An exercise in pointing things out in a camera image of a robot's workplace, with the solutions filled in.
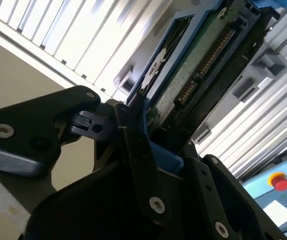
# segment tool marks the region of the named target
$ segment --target metal bracket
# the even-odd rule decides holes
[[[51,175],[43,179],[23,179],[0,172],[0,212],[22,233],[33,210],[42,200],[55,192],[51,184]]]

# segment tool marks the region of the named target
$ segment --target corrugated metal wall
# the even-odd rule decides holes
[[[287,13],[281,15],[266,42],[287,60]],[[208,121],[211,135],[196,145],[201,156],[219,157],[237,178],[287,154],[287,72],[275,80],[266,77],[258,87],[251,99],[239,102],[219,123]],[[226,98],[232,98],[231,92]],[[220,103],[217,108],[229,106]]]
[[[76,78],[81,77],[96,92],[124,100],[127,95],[113,80],[171,2],[0,0],[0,21],[76,73],[68,74],[70,81],[80,84]],[[63,74],[67,71],[45,55],[38,58]]]

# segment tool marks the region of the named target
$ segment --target hex bolt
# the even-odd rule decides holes
[[[157,196],[149,199],[149,205],[157,214],[163,214],[166,210],[164,202]]]
[[[0,139],[8,139],[15,134],[12,126],[7,124],[0,124]]]
[[[219,233],[220,236],[222,236],[224,239],[229,238],[229,232],[225,225],[223,225],[221,222],[216,221],[214,224],[215,229]]]

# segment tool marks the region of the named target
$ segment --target black clamp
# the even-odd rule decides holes
[[[134,131],[135,121],[130,108],[114,106],[117,126],[123,138],[123,164],[129,166],[141,213],[159,226],[166,226],[172,213],[163,194],[159,171],[146,135]]]

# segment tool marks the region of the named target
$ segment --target black plastic bracket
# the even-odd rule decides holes
[[[153,223],[165,227],[172,216],[171,207],[162,191],[159,171],[148,138],[133,130],[135,122],[130,108],[116,104],[114,109],[124,143],[121,146],[122,163],[131,169],[140,211]]]
[[[94,111],[100,97],[75,86],[0,109],[0,171],[39,177],[50,173],[61,153],[59,132],[72,115]]]
[[[183,175],[192,185],[192,189],[199,200],[197,204],[200,206],[200,214],[205,221],[205,227],[208,228],[207,232],[211,234],[211,239],[239,240],[239,236],[228,222],[207,165],[193,157],[187,157],[184,159]]]
[[[206,155],[202,162],[209,167],[229,223],[241,239],[287,239],[217,157]]]

